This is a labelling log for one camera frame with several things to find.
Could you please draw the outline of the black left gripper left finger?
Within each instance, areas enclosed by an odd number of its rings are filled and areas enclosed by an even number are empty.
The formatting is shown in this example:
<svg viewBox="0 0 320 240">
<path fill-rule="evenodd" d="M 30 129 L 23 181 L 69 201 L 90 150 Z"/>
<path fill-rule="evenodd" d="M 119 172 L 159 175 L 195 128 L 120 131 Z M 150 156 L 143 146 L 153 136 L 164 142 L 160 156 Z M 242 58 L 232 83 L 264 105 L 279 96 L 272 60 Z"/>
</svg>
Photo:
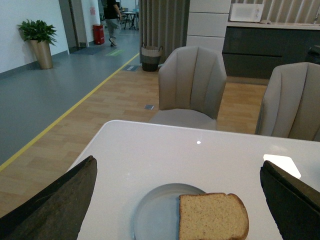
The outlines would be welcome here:
<svg viewBox="0 0 320 240">
<path fill-rule="evenodd" d="M 75 240 L 93 195 L 97 160 L 89 156 L 0 219 L 2 240 Z"/>
</svg>

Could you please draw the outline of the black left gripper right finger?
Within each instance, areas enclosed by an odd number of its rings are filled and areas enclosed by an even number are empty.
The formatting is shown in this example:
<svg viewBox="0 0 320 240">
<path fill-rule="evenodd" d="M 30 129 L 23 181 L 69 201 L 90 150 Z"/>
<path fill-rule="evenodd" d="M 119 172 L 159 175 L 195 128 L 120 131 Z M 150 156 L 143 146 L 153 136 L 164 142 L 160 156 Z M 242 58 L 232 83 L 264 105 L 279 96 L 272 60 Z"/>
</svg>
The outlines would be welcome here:
<svg viewBox="0 0 320 240">
<path fill-rule="evenodd" d="M 260 168 L 269 211 L 284 240 L 320 238 L 320 192 L 270 161 Z"/>
</svg>

